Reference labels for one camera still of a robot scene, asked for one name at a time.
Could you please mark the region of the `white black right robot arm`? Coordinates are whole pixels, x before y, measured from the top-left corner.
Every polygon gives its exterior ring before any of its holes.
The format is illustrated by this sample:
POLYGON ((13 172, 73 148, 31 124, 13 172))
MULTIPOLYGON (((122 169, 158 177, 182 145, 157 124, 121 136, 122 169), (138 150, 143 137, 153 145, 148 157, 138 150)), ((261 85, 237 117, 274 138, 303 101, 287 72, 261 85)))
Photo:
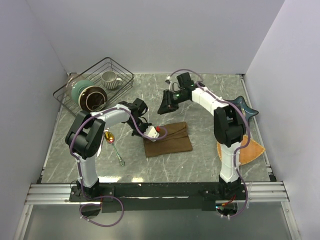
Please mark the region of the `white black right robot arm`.
POLYGON ((157 113, 163 115, 174 112, 178 110, 180 103, 192 101, 212 114, 214 136, 220 143, 221 150, 218 192, 223 199, 228 200, 242 190, 239 158, 248 122, 237 105, 216 96, 205 85, 194 82, 189 72, 184 72, 176 78, 179 90, 163 91, 157 113))

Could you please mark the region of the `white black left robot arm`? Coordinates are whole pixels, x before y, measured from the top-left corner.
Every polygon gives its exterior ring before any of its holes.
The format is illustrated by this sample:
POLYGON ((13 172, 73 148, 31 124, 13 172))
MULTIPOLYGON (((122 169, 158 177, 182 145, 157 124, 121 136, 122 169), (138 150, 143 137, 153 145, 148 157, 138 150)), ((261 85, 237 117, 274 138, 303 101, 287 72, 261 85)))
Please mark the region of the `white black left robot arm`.
POLYGON ((78 172, 76 185, 86 200, 94 201, 100 195, 96 156, 101 151, 108 128, 124 123, 132 128, 132 136, 146 136, 148 139, 159 137, 160 134, 151 123, 141 120, 147 110, 146 103, 136 98, 132 103, 121 101, 107 110, 92 113, 82 110, 77 114, 65 143, 75 158, 78 172))

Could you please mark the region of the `brown cloth napkin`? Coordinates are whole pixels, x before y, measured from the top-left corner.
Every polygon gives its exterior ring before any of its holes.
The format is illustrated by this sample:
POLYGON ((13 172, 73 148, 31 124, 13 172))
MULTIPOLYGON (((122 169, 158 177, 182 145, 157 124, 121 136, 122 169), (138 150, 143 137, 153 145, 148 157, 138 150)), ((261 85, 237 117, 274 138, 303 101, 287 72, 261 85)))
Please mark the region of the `brown cloth napkin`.
POLYGON ((164 139, 155 142, 143 139, 146 158, 193 150, 188 134, 188 124, 185 121, 166 124, 163 127, 167 130, 167 136, 164 139))

